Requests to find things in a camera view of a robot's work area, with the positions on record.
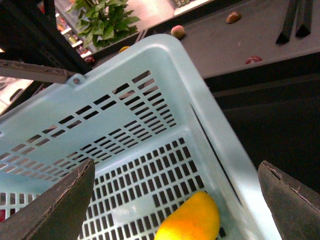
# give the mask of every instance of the plastic basket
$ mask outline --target plastic basket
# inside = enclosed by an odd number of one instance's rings
[[[81,240],[152,240],[200,190],[219,207],[218,239],[280,239],[254,166],[171,36],[147,37],[53,84],[1,117],[0,132],[5,218],[91,158],[96,179]]]

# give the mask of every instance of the store shelf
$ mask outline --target store shelf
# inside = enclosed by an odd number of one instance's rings
[[[79,45],[82,44],[82,43],[83,43],[83,42],[80,40],[80,41],[76,42],[75,44],[72,44],[71,46],[72,46],[73,48],[75,48],[75,47],[79,46]]]
[[[71,27],[68,27],[66,30],[62,31],[61,34],[65,35],[66,33],[70,32],[72,29]]]
[[[183,14],[186,11],[189,11],[190,9],[193,9],[201,4],[204,4],[206,2],[208,2],[209,0],[195,0],[195,1],[190,1],[190,3],[188,3],[187,5],[178,7],[175,11],[174,11],[174,15],[179,15],[179,14]]]
[[[87,51],[86,53],[81,54],[80,56],[84,59],[85,57],[88,57],[88,56],[91,55],[91,54],[92,54],[92,52]]]
[[[70,6],[66,7],[66,8],[64,9],[64,12],[65,12],[65,13],[68,12],[68,11],[71,9],[72,5],[73,5],[73,4],[71,4]]]

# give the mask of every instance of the black metal frame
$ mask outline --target black metal frame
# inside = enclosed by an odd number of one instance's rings
[[[28,1],[1,1],[0,23],[5,24],[0,24],[0,48],[25,63],[86,74],[92,68],[53,24],[53,2],[48,0],[45,6],[47,15]]]

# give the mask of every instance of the yellow mango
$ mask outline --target yellow mango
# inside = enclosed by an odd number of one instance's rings
[[[123,46],[120,50],[119,50],[119,53],[122,53],[124,50],[128,49],[129,46]]]
[[[217,204],[199,191],[163,221],[154,240],[215,240],[219,228]]]

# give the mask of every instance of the dark floor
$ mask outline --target dark floor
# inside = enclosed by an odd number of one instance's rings
[[[320,96],[223,112],[256,168],[267,160],[320,193]]]

